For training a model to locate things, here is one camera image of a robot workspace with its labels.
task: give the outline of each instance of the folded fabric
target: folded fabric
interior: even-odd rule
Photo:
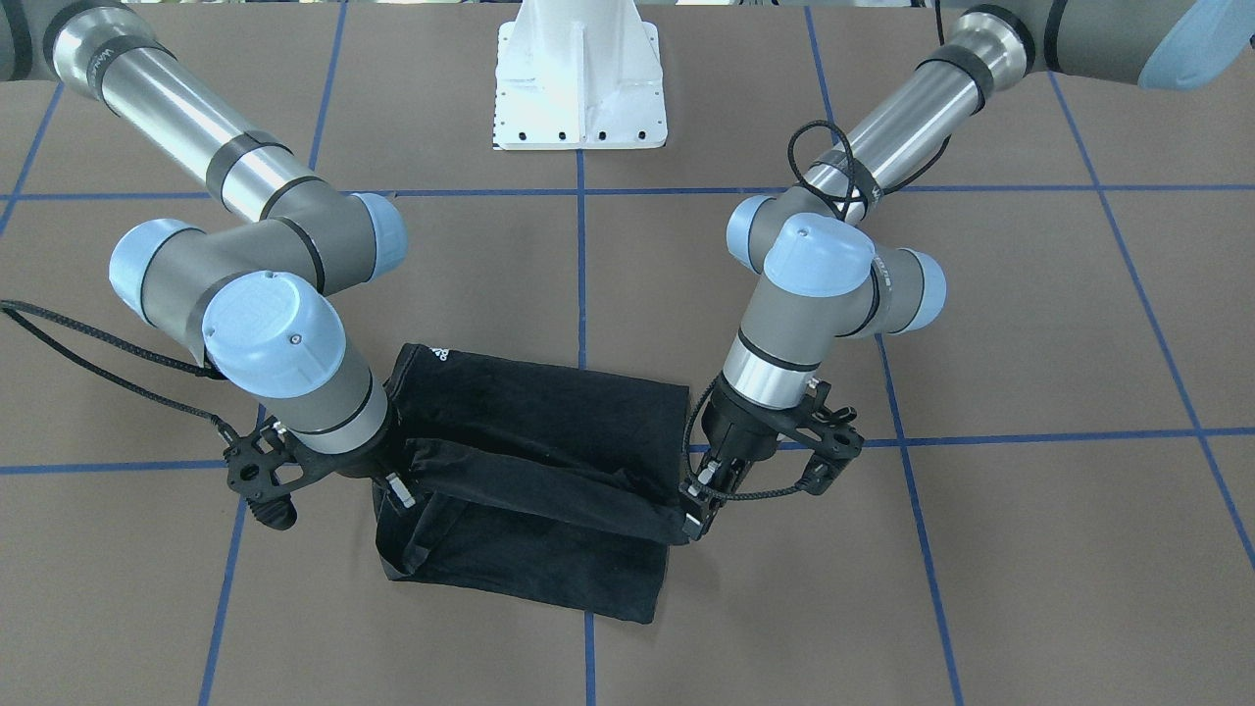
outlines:
[[[408,344],[387,390],[415,508],[375,492],[392,581],[477,588],[648,623],[688,389]]]

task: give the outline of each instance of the blue tape line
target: blue tape line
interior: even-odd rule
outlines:
[[[585,217],[585,188],[584,188],[584,149],[575,150],[575,182],[576,182],[576,221],[577,221],[577,258],[579,258],[579,290],[580,290],[580,370],[589,367],[589,291],[586,276],[587,258],[587,221]]]
[[[832,112],[832,103],[828,100],[828,80],[823,73],[823,60],[820,58],[820,41],[814,35],[814,23],[811,19],[811,8],[804,8],[806,26],[811,35],[811,54],[814,58],[814,70],[820,76],[820,90],[823,95],[823,109],[830,122],[836,122]],[[937,586],[936,571],[932,564],[932,549],[929,544],[929,532],[924,523],[924,510],[920,508],[919,492],[915,488],[915,472],[911,468],[911,455],[906,446],[906,433],[902,429],[902,418],[897,410],[897,394],[894,390],[894,375],[889,367],[889,355],[885,351],[885,340],[876,334],[876,346],[880,349],[881,366],[885,370],[885,394],[889,396],[889,411],[894,418],[894,434],[899,455],[902,461],[902,474],[906,478],[906,490],[911,500],[911,513],[915,517],[915,533],[920,542],[920,554],[924,558],[924,573],[929,582],[929,593],[932,597],[932,612],[936,616],[937,633],[941,637],[941,651],[945,655],[946,673],[950,677],[950,691],[954,695],[955,706],[964,706],[963,687],[959,683],[959,670],[954,660],[954,648],[950,645],[950,628],[945,618],[945,606],[941,602],[941,589]]]
[[[999,444],[1069,444],[1084,441],[1137,441],[1148,439],[1196,439],[1199,436],[1211,438],[1236,438],[1255,436],[1255,428],[1215,428],[1194,430],[1133,430],[1133,431],[1098,431],[1098,433],[1062,433],[1062,434],[1005,434],[985,436],[927,436],[906,438],[907,446],[994,446]],[[868,439],[863,443],[863,449],[890,449],[896,448],[896,439]],[[705,454],[710,450],[709,444],[690,444],[690,454]],[[779,446],[781,451],[806,451],[807,448],[796,443],[786,441]],[[0,477],[20,475],[45,475],[45,474],[93,474],[117,472],[195,472],[207,469],[222,469],[221,460],[197,461],[125,461],[118,464],[48,464],[28,466],[0,466]]]
[[[400,188],[376,191],[382,196],[429,198],[443,196],[577,196],[576,188]]]
[[[698,194],[756,194],[756,193],[782,193],[787,191],[783,186],[694,186],[694,187],[668,187],[668,188],[586,188],[585,196],[698,196]],[[1252,183],[1151,183],[1151,184],[1103,184],[1098,188],[1091,184],[1072,183],[1022,183],[1022,184],[911,184],[902,191],[914,192],[951,192],[951,193],[981,193],[995,191],[1033,192],[1033,191],[1150,191],[1150,192],[1181,192],[1181,191],[1255,191]],[[380,196],[397,196],[405,198],[443,198],[467,196],[577,196],[575,188],[356,188],[343,191],[341,193],[379,193]],[[141,201],[141,199],[187,199],[210,198],[203,191],[172,191],[172,192],[117,192],[117,193],[21,193],[18,196],[0,194],[0,199],[13,198],[15,201]]]
[[[894,389],[894,374],[889,367],[889,351],[885,339],[876,334],[876,347],[880,350],[880,364],[885,370],[885,393],[889,396],[889,411],[894,416],[894,433],[897,435],[899,454],[902,459],[902,473],[906,477],[906,493],[911,499],[911,514],[915,517],[915,533],[920,540],[920,554],[924,557],[924,573],[929,579],[929,593],[932,596],[932,612],[936,614],[937,632],[941,635],[941,650],[945,653],[945,667],[950,676],[950,691],[955,706],[963,706],[963,686],[959,683],[959,668],[955,665],[954,646],[950,642],[950,627],[945,618],[945,604],[941,602],[941,588],[937,584],[936,568],[932,563],[932,545],[929,543],[929,530],[924,523],[924,508],[920,505],[920,493],[915,485],[915,470],[906,445],[902,418],[897,409],[897,394]]]
[[[783,186],[692,186],[692,187],[640,187],[640,188],[589,188],[589,196],[689,196],[703,193],[783,193]]]
[[[21,201],[176,201],[203,199],[203,191],[171,191],[163,193],[23,193]]]
[[[1246,559],[1250,562],[1251,569],[1255,569],[1255,547],[1251,545],[1250,535],[1246,533],[1246,527],[1242,524],[1242,519],[1237,514],[1234,499],[1229,493],[1229,484],[1225,483],[1225,477],[1220,473],[1220,465],[1216,464],[1216,458],[1211,453],[1211,444],[1207,443],[1207,438],[1202,434],[1202,424],[1199,421],[1199,414],[1195,411],[1194,403],[1190,400],[1190,394],[1185,389],[1185,381],[1181,379],[1181,372],[1177,370],[1176,361],[1172,357],[1172,350],[1168,347],[1167,337],[1163,335],[1160,320],[1155,315],[1155,308],[1151,306],[1151,298],[1146,293],[1146,287],[1142,286],[1142,278],[1137,273],[1137,266],[1133,263],[1133,257],[1128,251],[1127,243],[1124,242],[1124,234],[1119,229],[1119,223],[1116,222],[1116,214],[1111,209],[1111,202],[1107,199],[1107,193],[1101,188],[1102,182],[1098,179],[1098,172],[1094,169],[1093,161],[1089,158],[1089,150],[1086,148],[1086,142],[1081,137],[1081,128],[1077,127],[1077,120],[1072,115],[1072,109],[1068,107],[1067,98],[1063,97],[1063,89],[1059,87],[1059,80],[1055,78],[1054,71],[1047,73],[1050,78],[1050,85],[1054,87],[1054,95],[1059,100],[1059,107],[1063,109],[1063,115],[1068,119],[1068,127],[1072,129],[1072,137],[1077,140],[1077,148],[1081,150],[1081,158],[1086,163],[1086,169],[1089,171],[1089,178],[1093,179],[1096,187],[1099,187],[1098,199],[1102,202],[1103,213],[1107,214],[1107,222],[1111,224],[1111,232],[1116,237],[1116,245],[1119,247],[1119,255],[1124,260],[1124,267],[1128,270],[1128,276],[1133,280],[1133,286],[1137,288],[1137,297],[1141,300],[1142,308],[1146,311],[1146,317],[1150,320],[1151,329],[1155,331],[1155,339],[1160,344],[1160,351],[1163,355],[1163,361],[1168,365],[1168,372],[1172,375],[1172,382],[1176,385],[1177,394],[1181,396],[1181,404],[1185,406],[1186,415],[1190,418],[1190,424],[1199,435],[1199,446],[1202,448],[1202,455],[1207,460],[1207,468],[1211,470],[1211,477],[1216,482],[1220,497],[1225,502],[1225,508],[1229,510],[1229,518],[1234,523],[1234,530],[1237,532],[1237,538],[1242,544],[1242,549],[1246,551]]]
[[[1099,183],[1098,191],[1255,191],[1255,183]]]
[[[225,469],[218,461],[124,461],[120,464],[59,464],[35,466],[0,466],[0,477],[36,477],[54,474],[103,474],[118,472],[198,472]]]
[[[1135,430],[1064,434],[999,434],[986,436],[934,436],[906,439],[907,446],[984,446],[998,444],[1050,444],[1073,441],[1116,441],[1130,439],[1191,439],[1195,430]]]
[[[9,227],[9,218],[13,217],[13,209],[18,206],[18,201],[21,199],[21,188],[26,186],[26,177],[30,176],[30,167],[35,163],[35,154],[39,153],[39,145],[44,143],[44,135],[48,133],[48,125],[53,122],[53,113],[56,112],[56,105],[61,102],[61,93],[64,90],[65,84],[58,83],[56,89],[53,90],[53,97],[48,100],[48,109],[44,110],[44,119],[39,122],[39,129],[35,130],[35,138],[30,143],[30,149],[26,150],[26,161],[21,163],[21,171],[18,172],[18,183],[13,186],[13,193],[9,194],[9,201],[4,204],[4,212],[0,212],[0,237],[4,237],[4,229]]]
[[[587,260],[586,248],[586,222],[585,217],[585,173],[584,149],[575,150],[575,212],[576,212],[576,258],[579,271],[579,300],[580,300],[580,334],[579,334],[579,365],[580,370],[589,367],[589,291],[587,291]],[[584,700],[587,706],[597,706],[597,642],[592,632],[592,612],[584,612]]]
[[[310,169],[318,167],[318,153],[323,147],[323,128],[326,127],[326,110],[331,105],[331,88],[335,85],[335,69],[340,63],[340,43],[344,39],[344,20],[349,15],[349,4],[340,3],[340,15],[335,20],[335,39],[331,40],[331,61],[326,66],[326,83],[323,85],[323,103],[318,110],[318,124],[314,127],[314,144],[310,147]]]
[[[592,612],[584,612],[584,702],[597,706],[597,650],[592,635]]]
[[[814,75],[820,79],[823,114],[828,117],[828,122],[835,123],[837,118],[833,117],[832,100],[828,99],[828,79],[827,74],[823,73],[823,59],[820,58],[820,39],[814,35],[814,18],[811,16],[809,5],[802,8],[802,11],[806,14],[806,31],[811,36],[811,56],[814,58]]]
[[[218,668],[218,650],[222,647],[222,630],[227,622],[227,604],[231,602],[231,584],[235,582],[236,561],[240,558],[240,537],[243,534],[243,498],[236,504],[236,519],[231,528],[231,548],[227,551],[227,564],[222,572],[222,589],[218,592],[218,609],[213,616],[213,633],[210,637],[210,653],[205,658],[205,675],[201,677],[201,697],[198,706],[208,706],[213,691],[213,675]]]

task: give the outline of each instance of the brown floor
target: brown floor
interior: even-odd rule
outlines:
[[[489,147],[516,10],[141,9],[338,187],[399,193],[409,258],[335,298],[378,372],[419,340],[699,391],[754,286],[728,213],[787,183],[825,97],[852,127],[896,88],[931,18],[648,8],[670,140],[581,158]],[[146,219],[232,216],[103,107],[0,97],[0,296],[177,356],[109,252]],[[991,100],[866,223],[950,285],[934,325],[823,369],[870,449],[828,495],[727,509],[673,552],[651,626],[390,584],[360,483],[300,492],[287,533],[243,522],[207,425],[3,324],[0,703],[1249,703],[1251,114],[1250,51],[1190,94],[1037,74]],[[252,420],[230,387],[67,337]]]

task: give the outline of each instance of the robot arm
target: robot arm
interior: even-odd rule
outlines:
[[[376,451],[388,446],[395,415],[325,296],[404,258],[408,236],[392,203],[334,189],[120,3],[5,0],[3,10],[0,79],[60,80],[100,100],[248,221],[218,233],[149,221],[123,236],[109,262],[114,290],[141,319],[216,366],[290,433],[265,436],[297,456],[301,479],[279,484],[269,472],[289,455],[261,453],[255,435],[235,440],[232,488],[259,519],[286,529],[295,522],[291,490],[331,470],[388,478],[390,461]]]
[[[813,451],[799,489],[818,495],[857,456],[852,411],[823,406],[813,379],[835,337],[901,334],[945,302],[935,260],[877,247],[853,226],[998,92],[1052,69],[1188,89],[1219,75],[1255,34],[1255,0],[1001,0],[964,14],[949,41],[779,197],[733,212],[728,248],[759,275],[702,426],[710,441],[681,484],[693,539],[756,461],[791,438]],[[847,193],[852,201],[843,202]],[[816,390],[811,395],[809,390]]]

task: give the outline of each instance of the white metal mount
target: white metal mount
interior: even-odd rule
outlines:
[[[666,142],[658,28],[633,0],[523,0],[497,34],[497,149]]]

